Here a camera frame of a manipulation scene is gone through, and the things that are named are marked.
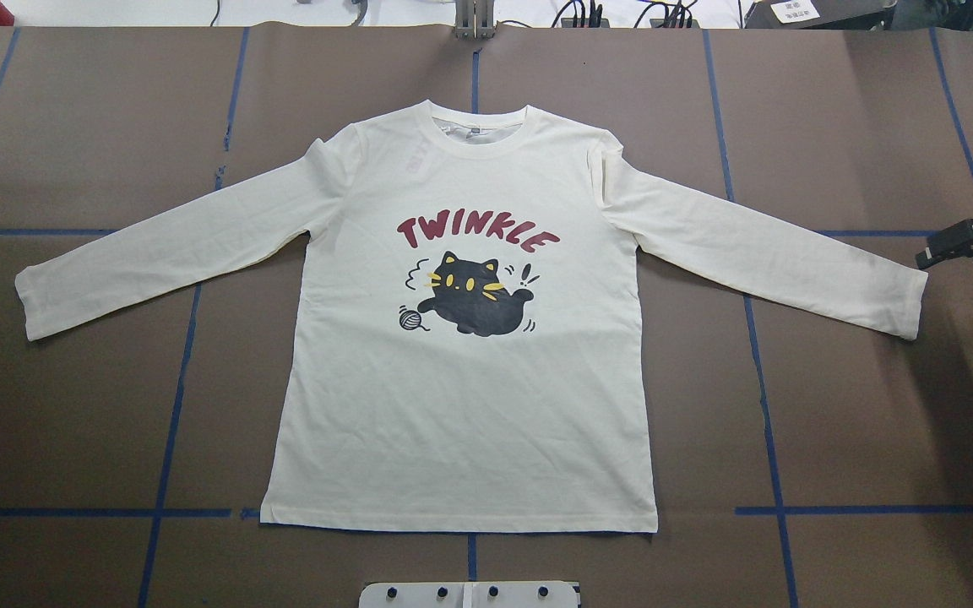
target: white t-shirt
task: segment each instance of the white t-shirt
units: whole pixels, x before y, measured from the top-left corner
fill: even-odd
[[[602,128],[423,101],[28,267],[28,338],[242,269],[305,231],[267,523],[656,531],[637,247],[905,339],[927,279],[641,173]]]

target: metal bracket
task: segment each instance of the metal bracket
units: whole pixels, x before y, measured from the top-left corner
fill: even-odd
[[[494,38],[494,0],[456,0],[457,38]]]
[[[359,608],[580,608],[580,585],[563,581],[368,584]]]

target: left sleeve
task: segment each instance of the left sleeve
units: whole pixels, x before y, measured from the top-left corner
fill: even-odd
[[[647,253],[738,291],[904,339],[929,274],[707,193],[649,176],[609,133],[590,153],[607,222]]]
[[[361,159],[351,124],[289,165],[27,267],[14,284],[28,339],[256,264],[305,231],[319,235]]]

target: shirt hem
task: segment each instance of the shirt hem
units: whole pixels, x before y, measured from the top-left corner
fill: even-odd
[[[41,314],[41,307],[35,298],[32,281],[24,273],[24,270],[14,278],[14,289],[17,290],[17,296],[20,297],[20,304],[24,308],[24,336],[26,336],[29,342],[35,342],[43,338],[43,336],[46,336],[47,333],[37,327],[38,322],[36,319]]]
[[[915,280],[911,281],[911,286],[907,290],[904,324],[899,331],[900,337],[903,339],[912,341],[918,338],[922,317],[922,294],[926,292],[926,283],[929,280],[930,274],[919,270],[918,274],[915,274]]]
[[[659,531],[657,512],[634,515],[429,515],[363,514],[349,515],[313,511],[310,508],[274,507],[262,504],[262,524],[289,524],[340,530],[375,532],[495,532],[495,534],[533,534],[533,532],[650,532]]]

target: paper label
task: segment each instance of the paper label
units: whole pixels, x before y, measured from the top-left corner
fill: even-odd
[[[821,16],[810,0],[790,0],[788,3],[772,4],[772,12],[780,23],[807,22]]]

